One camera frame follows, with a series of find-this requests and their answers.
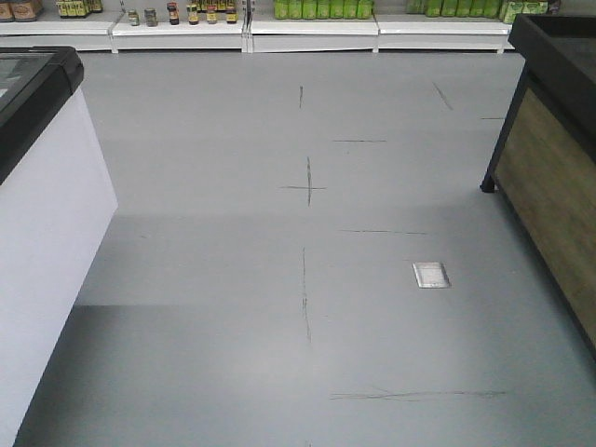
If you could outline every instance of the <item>green bottle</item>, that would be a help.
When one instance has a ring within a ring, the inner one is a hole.
[[[330,0],[318,0],[317,19],[328,19],[331,3]]]
[[[470,17],[482,17],[484,14],[484,4],[486,0],[472,0],[472,6],[469,7]]]
[[[499,15],[501,0],[486,0],[484,4],[484,17],[487,19],[496,19]]]
[[[302,18],[302,0],[288,0],[288,16],[290,19]]]
[[[499,20],[503,21],[505,19],[505,13],[507,12],[507,6],[509,5],[509,0],[503,0],[501,4],[501,9],[499,10]]]
[[[455,11],[455,15],[457,17],[469,16],[469,9],[471,6],[472,0],[459,0],[459,2],[457,2],[457,10]]]
[[[329,17],[331,19],[341,19],[344,16],[344,0],[331,0]]]
[[[344,0],[344,19],[355,19],[358,13],[358,0]]]
[[[427,17],[440,16],[440,10],[443,6],[443,0],[428,0],[427,1]]]
[[[317,0],[303,0],[302,18],[306,20],[314,20],[317,18]]]
[[[418,14],[420,12],[420,0],[408,0],[406,3],[406,14]]]
[[[284,20],[288,18],[288,0],[275,0],[274,9],[276,19]]]
[[[356,18],[367,20],[373,16],[373,0],[359,0]]]
[[[453,16],[455,16],[456,10],[457,10],[457,0],[443,0],[443,7],[440,10],[440,14],[443,17],[453,17]]]

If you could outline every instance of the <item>freezer lid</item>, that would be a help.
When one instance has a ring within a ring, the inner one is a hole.
[[[83,80],[72,47],[0,47],[0,184]]]

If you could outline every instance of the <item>black metal frame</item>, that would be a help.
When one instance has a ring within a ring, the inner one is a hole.
[[[49,54],[37,74],[17,82],[0,110],[0,184],[19,164],[49,122],[76,91],[83,63],[72,47],[0,48],[5,54]]]

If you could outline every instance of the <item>condiment bottle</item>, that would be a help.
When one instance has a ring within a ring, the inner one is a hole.
[[[217,23],[216,6],[213,3],[209,3],[207,5],[207,23],[209,25],[214,25]]]
[[[147,26],[157,26],[157,12],[154,7],[145,9],[145,22]]]
[[[136,9],[129,9],[129,23],[130,26],[139,26],[141,24],[139,13]]]
[[[198,25],[198,5],[196,3],[186,5],[186,11],[188,12],[188,23]]]
[[[238,22],[238,14],[236,11],[236,0],[228,0],[225,6],[225,21],[228,23]]]
[[[178,15],[178,4],[176,4],[176,2],[169,2],[167,4],[167,9],[168,9],[168,13],[169,13],[169,24],[170,25],[180,24],[180,16]]]

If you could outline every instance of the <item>glass jar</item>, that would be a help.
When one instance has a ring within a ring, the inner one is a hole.
[[[129,9],[129,23],[130,26],[139,26],[141,24],[141,19],[136,9]]]
[[[150,27],[157,26],[157,11],[154,7],[145,9],[145,23]]]

